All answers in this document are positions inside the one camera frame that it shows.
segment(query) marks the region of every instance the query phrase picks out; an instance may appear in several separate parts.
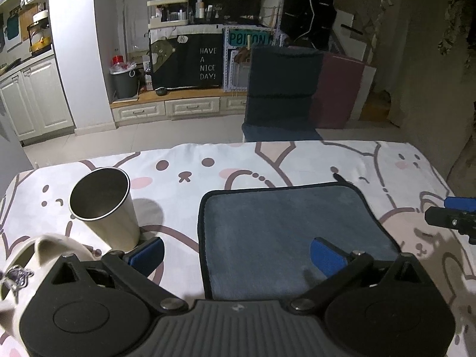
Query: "tiled floor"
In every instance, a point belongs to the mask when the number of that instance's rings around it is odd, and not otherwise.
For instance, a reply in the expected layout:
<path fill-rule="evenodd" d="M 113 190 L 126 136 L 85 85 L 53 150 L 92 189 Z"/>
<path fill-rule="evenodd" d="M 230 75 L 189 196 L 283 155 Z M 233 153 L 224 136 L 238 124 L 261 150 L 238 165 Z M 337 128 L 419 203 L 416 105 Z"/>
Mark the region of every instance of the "tiled floor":
<path fill-rule="evenodd" d="M 243 119 L 243 115 L 227 115 L 142 123 L 84 136 L 71 134 L 26 146 L 24 149 L 32 164 L 45 167 L 98 156 L 172 148 L 185 143 L 241 142 Z M 377 139 L 404 142 L 400 130 L 393 126 L 375 127 L 371 123 L 354 122 L 349 123 L 348 127 L 351 129 L 319 130 L 319 133 L 328 140 Z"/>

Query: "plastic bag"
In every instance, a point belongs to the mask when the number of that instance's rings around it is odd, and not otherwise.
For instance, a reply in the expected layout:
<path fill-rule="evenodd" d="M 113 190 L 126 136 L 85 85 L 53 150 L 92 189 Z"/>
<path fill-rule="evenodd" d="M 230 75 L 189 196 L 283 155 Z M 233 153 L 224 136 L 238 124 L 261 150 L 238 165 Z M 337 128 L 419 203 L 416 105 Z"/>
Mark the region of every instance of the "plastic bag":
<path fill-rule="evenodd" d="M 128 63 L 120 62 L 120 63 L 116 63 L 111 68 L 109 68 L 109 73 L 113 75 L 115 73 L 131 71 L 135 68 L 137 68 L 136 62 L 128 62 Z"/>

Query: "wooden countertop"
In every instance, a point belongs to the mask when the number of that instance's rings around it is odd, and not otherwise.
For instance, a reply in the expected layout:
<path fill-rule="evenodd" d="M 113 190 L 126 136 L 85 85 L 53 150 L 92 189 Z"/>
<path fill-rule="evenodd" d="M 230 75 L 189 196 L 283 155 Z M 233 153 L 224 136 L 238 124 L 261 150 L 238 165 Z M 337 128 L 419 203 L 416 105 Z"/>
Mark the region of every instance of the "wooden countertop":
<path fill-rule="evenodd" d="M 125 107 L 125 106 L 132 106 L 134 104 L 162 102 L 162 101 L 173 100 L 173 99 L 203 98 L 206 96 L 242 96 L 246 94 L 247 94 L 246 91 L 225 92 L 221 88 L 173 90 L 164 96 L 158 96 L 155 93 L 155 91 L 146 91 L 146 92 L 143 92 L 142 94 L 139 94 L 139 99 L 134 102 L 111 103 L 110 107 L 111 108 Z"/>

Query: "cutting board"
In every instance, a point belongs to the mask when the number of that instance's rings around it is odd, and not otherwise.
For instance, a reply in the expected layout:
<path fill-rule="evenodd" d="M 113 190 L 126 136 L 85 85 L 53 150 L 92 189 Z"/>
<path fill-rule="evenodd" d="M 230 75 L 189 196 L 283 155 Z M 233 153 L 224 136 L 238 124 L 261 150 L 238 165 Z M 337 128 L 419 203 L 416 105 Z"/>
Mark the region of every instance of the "cutting board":
<path fill-rule="evenodd" d="M 29 39 L 27 26 L 33 24 L 33 15 L 37 13 L 38 4 L 34 4 L 31 8 L 20 11 L 20 33 L 22 41 Z"/>

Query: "kettle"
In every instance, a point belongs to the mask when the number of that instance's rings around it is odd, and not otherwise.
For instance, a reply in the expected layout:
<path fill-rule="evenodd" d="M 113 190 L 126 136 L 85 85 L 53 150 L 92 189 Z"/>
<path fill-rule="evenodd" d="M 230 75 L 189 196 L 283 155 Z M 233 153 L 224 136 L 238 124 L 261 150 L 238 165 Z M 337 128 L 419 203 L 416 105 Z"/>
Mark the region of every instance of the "kettle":
<path fill-rule="evenodd" d="M 74 239 L 45 234 L 18 245 L 5 265 L 4 272 L 14 268 L 15 273 L 20 274 L 22 286 L 12 286 L 9 279 L 0 285 L 0 325 L 23 347 L 18 329 L 21 316 L 56 260 L 65 253 L 75 254 L 80 261 L 95 260 L 91 252 Z"/>

